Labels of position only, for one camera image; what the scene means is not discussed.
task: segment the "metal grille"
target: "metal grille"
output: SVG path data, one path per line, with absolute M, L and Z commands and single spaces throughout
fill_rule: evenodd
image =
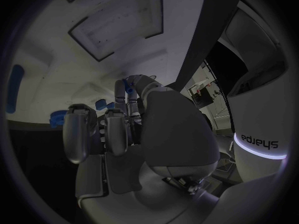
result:
M 228 172 L 232 165 L 233 163 L 231 163 L 228 159 L 224 158 L 224 159 L 220 159 L 216 169 L 220 171 Z

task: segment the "blue object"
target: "blue object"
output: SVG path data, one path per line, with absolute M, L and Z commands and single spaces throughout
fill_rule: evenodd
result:
M 114 102 L 107 104 L 108 109 L 114 109 Z
M 97 111 L 101 111 L 102 109 L 107 107 L 106 100 L 102 99 L 96 102 Z
M 7 103 L 6 103 L 7 113 L 15 112 L 17 94 L 24 73 L 25 71 L 20 65 L 15 65 L 12 69 L 9 82 L 8 82 L 8 90 L 7 90 Z
M 64 124 L 64 116 L 67 111 L 55 111 L 50 116 L 50 125 L 51 128 L 56 128 L 58 125 Z
M 123 82 L 125 83 L 125 90 L 127 94 L 132 94 L 134 90 L 128 85 L 128 82 L 125 79 L 123 79 Z

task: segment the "dark floor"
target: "dark floor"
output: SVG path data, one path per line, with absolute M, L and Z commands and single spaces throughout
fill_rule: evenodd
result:
M 86 223 L 75 198 L 77 165 L 67 160 L 62 131 L 11 130 L 20 165 L 33 188 L 73 224 Z

